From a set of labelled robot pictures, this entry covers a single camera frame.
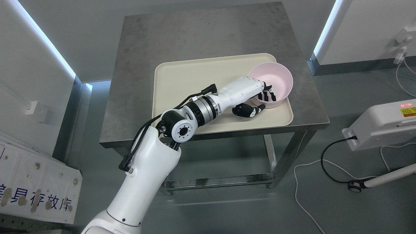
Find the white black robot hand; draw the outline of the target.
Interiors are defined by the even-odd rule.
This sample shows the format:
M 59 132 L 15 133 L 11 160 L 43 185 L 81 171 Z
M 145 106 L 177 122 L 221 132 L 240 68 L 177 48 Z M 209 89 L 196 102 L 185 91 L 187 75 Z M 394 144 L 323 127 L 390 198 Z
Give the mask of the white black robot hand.
M 231 107 L 234 115 L 244 118 L 253 118 L 266 108 L 265 105 L 252 107 L 245 103 L 254 97 L 265 102 L 277 101 L 272 85 L 248 77 L 240 77 L 230 82 L 212 96 L 218 115 Z

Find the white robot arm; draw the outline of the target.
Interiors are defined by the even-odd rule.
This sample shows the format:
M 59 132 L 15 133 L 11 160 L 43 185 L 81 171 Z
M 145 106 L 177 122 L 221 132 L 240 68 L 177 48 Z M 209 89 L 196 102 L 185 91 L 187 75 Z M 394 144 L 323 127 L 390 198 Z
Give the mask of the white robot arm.
M 140 234 L 144 216 L 168 174 L 177 165 L 181 150 L 160 141 L 159 130 L 148 121 L 138 131 L 119 167 L 126 178 L 107 209 L 98 213 L 83 234 Z

